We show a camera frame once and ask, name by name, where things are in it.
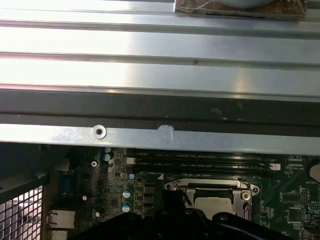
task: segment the motherboard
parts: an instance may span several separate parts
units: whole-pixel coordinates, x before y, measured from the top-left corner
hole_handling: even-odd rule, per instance
[[[79,147],[69,160],[62,175],[73,190],[60,198],[80,202],[72,234],[121,213],[152,216],[163,189],[179,189],[209,219],[229,212],[297,240],[320,236],[314,156]]]

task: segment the chip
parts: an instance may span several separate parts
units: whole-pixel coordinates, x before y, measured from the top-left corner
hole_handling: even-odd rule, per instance
[[[301,223],[303,220],[303,209],[302,208],[289,208],[288,211],[288,222],[295,224],[295,223]]]

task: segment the metal bracket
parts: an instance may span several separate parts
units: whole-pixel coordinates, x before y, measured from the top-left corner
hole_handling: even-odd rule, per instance
[[[251,183],[224,179],[182,178],[166,183],[165,188],[184,191],[186,208],[200,209],[209,219],[216,213],[228,212],[250,220],[252,197],[260,192]]]

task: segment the metal grille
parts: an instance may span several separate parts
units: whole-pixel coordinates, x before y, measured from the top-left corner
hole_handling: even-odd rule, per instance
[[[0,240],[40,240],[42,186],[0,205]]]

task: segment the metal rail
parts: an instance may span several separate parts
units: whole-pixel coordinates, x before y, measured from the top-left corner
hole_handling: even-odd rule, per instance
[[[167,2],[5,1],[0,88],[318,102],[320,9],[310,5],[304,21],[280,22],[176,15]]]

